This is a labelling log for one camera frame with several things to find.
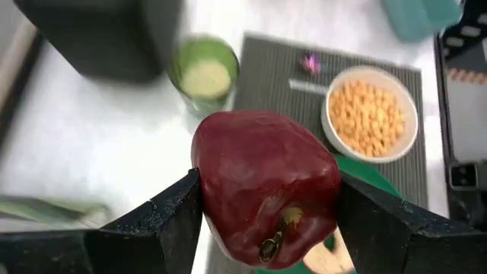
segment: black mat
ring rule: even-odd
[[[289,78],[328,85],[337,72],[306,76],[298,68],[298,59],[310,50],[306,46],[291,46],[262,37],[245,39],[241,58],[240,80],[235,98],[235,110],[274,110],[307,127],[332,152],[336,150],[326,140],[320,122],[324,96],[292,90]],[[411,92],[419,112],[418,138],[411,151],[389,164],[374,166],[401,192],[418,206],[428,206],[425,169],[425,139],[422,118],[422,88],[419,71],[384,64],[359,56],[343,55],[323,49],[311,49],[322,63],[332,70],[355,65],[373,65],[395,75]]]

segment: white countertop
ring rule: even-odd
[[[375,0],[185,2],[181,36],[214,34],[236,53],[252,31],[421,69],[428,207],[448,216],[432,39],[399,42]],[[198,120],[166,77],[145,87],[92,81],[46,45],[27,89],[0,159],[3,193],[104,202],[118,217],[191,167]],[[210,243],[203,221],[193,274],[205,272]]]

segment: apple skin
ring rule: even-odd
[[[314,135],[286,116],[214,113],[196,130],[191,159],[201,174],[208,225],[233,260],[288,268],[336,229],[337,163]],[[263,263],[259,249],[283,219],[279,248]]]

